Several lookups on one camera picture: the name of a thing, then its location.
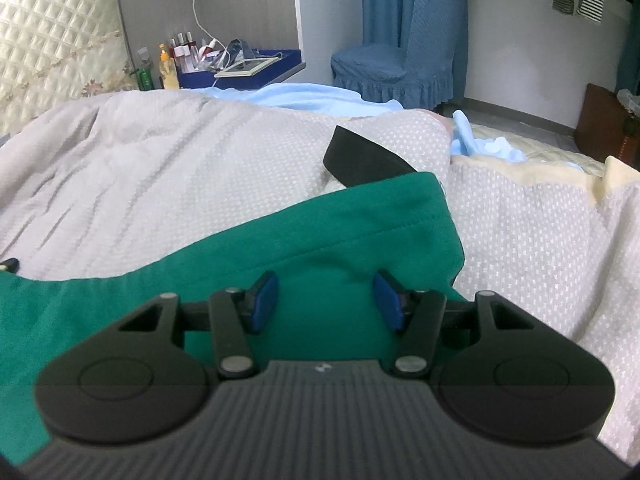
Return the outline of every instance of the ribbed gray surface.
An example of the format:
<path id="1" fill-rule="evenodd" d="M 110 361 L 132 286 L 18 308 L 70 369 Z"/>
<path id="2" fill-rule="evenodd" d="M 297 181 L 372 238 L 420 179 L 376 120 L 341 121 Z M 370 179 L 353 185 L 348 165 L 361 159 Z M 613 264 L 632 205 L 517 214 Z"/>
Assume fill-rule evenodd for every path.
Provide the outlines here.
<path id="1" fill-rule="evenodd" d="M 274 362 L 224 383 L 169 436 L 126 449 L 55 442 L 22 469 L 33 480 L 615 480 L 628 468 L 596 441 L 533 450 L 483 440 L 426 384 L 376 362 Z"/>

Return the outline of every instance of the blue tray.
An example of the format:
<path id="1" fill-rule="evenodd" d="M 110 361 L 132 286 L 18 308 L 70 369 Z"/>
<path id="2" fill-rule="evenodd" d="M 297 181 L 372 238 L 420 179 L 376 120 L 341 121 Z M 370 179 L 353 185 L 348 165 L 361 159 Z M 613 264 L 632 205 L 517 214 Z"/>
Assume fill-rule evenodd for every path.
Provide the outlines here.
<path id="1" fill-rule="evenodd" d="M 302 53 L 299 50 L 257 50 L 263 56 L 276 56 L 282 54 L 282 59 L 271 63 L 267 68 L 260 70 L 255 75 L 246 77 L 221 77 L 217 79 L 216 88 L 224 90 L 235 88 L 237 90 L 257 90 L 268 85 L 292 68 L 302 64 Z M 181 88 L 210 88 L 216 79 L 211 72 L 191 72 L 178 74 Z"/>

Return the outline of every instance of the green fabric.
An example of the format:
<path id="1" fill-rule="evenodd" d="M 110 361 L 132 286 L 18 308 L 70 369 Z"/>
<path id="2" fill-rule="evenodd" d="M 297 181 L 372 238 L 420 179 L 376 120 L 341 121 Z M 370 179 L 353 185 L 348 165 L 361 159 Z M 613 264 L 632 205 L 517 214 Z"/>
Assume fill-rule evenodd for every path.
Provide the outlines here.
<path id="1" fill-rule="evenodd" d="M 0 451 L 20 463 L 47 442 L 31 391 L 49 360 L 162 292 L 199 301 L 272 269 L 278 307 L 250 340 L 262 364 L 388 361 L 396 340 L 372 300 L 375 271 L 461 299 L 450 284 L 462 265 L 440 184 L 414 173 L 308 200 L 116 278 L 34 282 L 0 272 Z M 207 334 L 190 335 L 186 349 L 212 361 Z"/>

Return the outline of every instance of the curtain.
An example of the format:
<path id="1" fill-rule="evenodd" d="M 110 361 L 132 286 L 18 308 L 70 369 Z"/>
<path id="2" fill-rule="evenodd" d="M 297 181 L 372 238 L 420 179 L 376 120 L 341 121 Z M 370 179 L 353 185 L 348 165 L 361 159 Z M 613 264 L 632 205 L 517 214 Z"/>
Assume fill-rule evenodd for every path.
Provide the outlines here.
<path id="1" fill-rule="evenodd" d="M 362 0 L 363 43 L 406 48 L 413 13 L 414 0 Z M 453 60 L 452 102 L 456 104 L 461 104 L 465 95 L 468 29 L 468 13 L 465 13 Z"/>
<path id="2" fill-rule="evenodd" d="M 634 0 L 631 23 L 626 35 L 626 43 L 618 65 L 616 92 L 627 89 L 638 95 L 640 84 L 640 0 Z"/>

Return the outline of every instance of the blue chair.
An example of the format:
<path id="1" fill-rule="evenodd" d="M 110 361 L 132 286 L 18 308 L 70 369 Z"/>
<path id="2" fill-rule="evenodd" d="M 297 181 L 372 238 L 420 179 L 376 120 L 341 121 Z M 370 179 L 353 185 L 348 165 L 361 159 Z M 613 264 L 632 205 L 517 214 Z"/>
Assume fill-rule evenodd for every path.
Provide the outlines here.
<path id="1" fill-rule="evenodd" d="M 456 47 L 466 40 L 466 2 L 414 0 L 406 49 L 368 44 L 337 52 L 331 59 L 334 86 L 376 103 L 396 99 L 404 108 L 431 110 L 449 101 Z"/>

